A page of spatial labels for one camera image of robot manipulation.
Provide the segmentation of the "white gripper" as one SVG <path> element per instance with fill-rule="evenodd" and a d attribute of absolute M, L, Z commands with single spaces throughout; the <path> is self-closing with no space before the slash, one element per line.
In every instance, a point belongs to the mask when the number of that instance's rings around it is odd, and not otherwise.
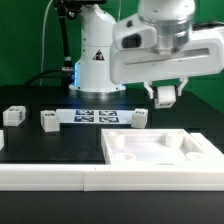
<path fill-rule="evenodd" d="M 177 53 L 158 55 L 149 49 L 111 49 L 110 79 L 115 84 L 144 82 L 150 99 L 154 90 L 148 82 L 179 79 L 180 97 L 188 77 L 218 74 L 224 69 L 224 28 L 194 31 L 191 40 Z"/>

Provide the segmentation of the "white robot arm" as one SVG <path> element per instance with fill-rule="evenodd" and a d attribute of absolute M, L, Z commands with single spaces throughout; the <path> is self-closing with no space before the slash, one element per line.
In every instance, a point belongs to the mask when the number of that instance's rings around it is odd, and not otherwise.
<path fill-rule="evenodd" d="M 224 70 L 224 25 L 193 24 L 194 0 L 140 0 L 136 14 L 117 22 L 98 5 L 82 8 L 81 58 L 71 89 L 98 97 L 130 83 Z"/>

